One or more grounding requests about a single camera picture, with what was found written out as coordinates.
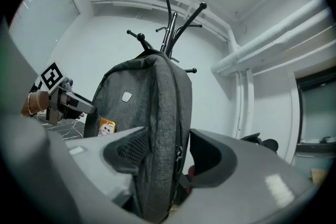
gray backpack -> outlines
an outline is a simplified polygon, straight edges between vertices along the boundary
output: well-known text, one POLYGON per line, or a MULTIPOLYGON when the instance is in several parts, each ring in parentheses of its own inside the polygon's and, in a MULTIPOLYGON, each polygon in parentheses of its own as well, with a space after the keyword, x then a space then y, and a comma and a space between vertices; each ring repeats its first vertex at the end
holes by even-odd
POLYGON ((117 132, 147 127, 146 138, 120 145, 117 151, 137 166, 133 179, 140 216, 161 222, 171 208, 187 151, 192 113, 187 73, 166 54, 146 50, 108 71, 92 104, 97 111, 87 116, 84 137, 98 135, 101 118, 116 123, 117 132), (127 102, 125 92, 132 94, 127 102))

